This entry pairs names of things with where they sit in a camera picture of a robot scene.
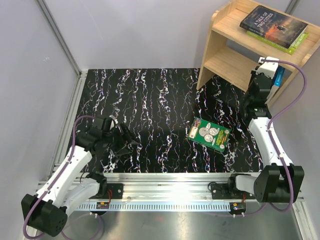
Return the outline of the blue 26-storey treehouse book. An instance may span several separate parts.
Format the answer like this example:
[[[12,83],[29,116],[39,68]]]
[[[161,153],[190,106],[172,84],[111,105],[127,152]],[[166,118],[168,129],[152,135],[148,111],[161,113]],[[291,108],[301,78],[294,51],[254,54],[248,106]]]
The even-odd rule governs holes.
[[[282,66],[279,66],[275,72],[275,75],[272,79],[272,84],[275,86],[275,87],[280,87],[281,84],[282,84],[282,80],[283,80],[283,77],[284,77],[284,73],[285,73],[285,68],[282,67]]]

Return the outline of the dark green coin book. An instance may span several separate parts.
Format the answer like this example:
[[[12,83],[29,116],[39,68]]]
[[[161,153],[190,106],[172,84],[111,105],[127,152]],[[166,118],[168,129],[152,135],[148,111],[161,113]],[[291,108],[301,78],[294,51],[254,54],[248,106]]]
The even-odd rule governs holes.
[[[196,117],[187,134],[187,139],[223,153],[231,130],[213,122]]]

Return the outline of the lime green treehouse book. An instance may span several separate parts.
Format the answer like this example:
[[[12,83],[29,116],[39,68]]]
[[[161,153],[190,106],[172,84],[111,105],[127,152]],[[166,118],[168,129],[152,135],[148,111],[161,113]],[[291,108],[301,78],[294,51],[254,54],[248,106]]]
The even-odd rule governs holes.
[[[300,46],[300,44],[309,36],[309,33],[308,32],[303,32],[299,35],[299,37],[290,45],[289,48],[286,48],[282,45],[279,45],[275,42],[272,42],[271,40],[268,40],[268,39],[265,39],[253,32],[250,32],[250,31],[247,31],[246,32],[247,35],[267,44],[267,45],[270,45],[278,50],[281,50],[282,52],[285,52],[289,55],[293,55],[295,53],[295,51],[297,50],[297,48]]]

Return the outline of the dark Tale of Two Cities book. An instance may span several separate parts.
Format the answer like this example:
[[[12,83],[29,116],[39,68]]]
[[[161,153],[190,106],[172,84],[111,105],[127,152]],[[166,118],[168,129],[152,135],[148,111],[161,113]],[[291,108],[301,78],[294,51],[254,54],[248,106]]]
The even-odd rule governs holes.
[[[308,24],[263,5],[254,8],[239,26],[285,48],[305,32]]]

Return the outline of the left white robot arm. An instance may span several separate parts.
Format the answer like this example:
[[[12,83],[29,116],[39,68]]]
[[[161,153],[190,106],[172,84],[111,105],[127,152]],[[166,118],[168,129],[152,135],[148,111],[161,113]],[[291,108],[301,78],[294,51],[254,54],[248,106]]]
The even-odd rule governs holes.
[[[33,195],[21,200],[24,218],[23,235],[36,240],[47,234],[55,237],[63,232],[68,217],[89,198],[112,198],[113,191],[101,172],[89,172],[82,182],[70,189],[78,173],[94,156],[100,157],[107,150],[115,156],[130,153],[131,145],[139,139],[124,123],[114,117],[91,117],[93,123],[84,131],[77,131],[80,116],[72,128],[72,144],[56,172]]]

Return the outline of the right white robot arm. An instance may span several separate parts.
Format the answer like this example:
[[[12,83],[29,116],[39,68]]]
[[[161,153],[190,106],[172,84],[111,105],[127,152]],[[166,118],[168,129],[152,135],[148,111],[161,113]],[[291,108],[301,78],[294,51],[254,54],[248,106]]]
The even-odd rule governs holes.
[[[231,174],[226,192],[233,199],[248,193],[260,203],[292,205],[298,197],[305,172],[301,166],[293,164],[274,132],[272,115],[266,104],[272,82],[263,73],[252,70],[240,107],[248,131],[258,146],[263,169],[258,176]]]

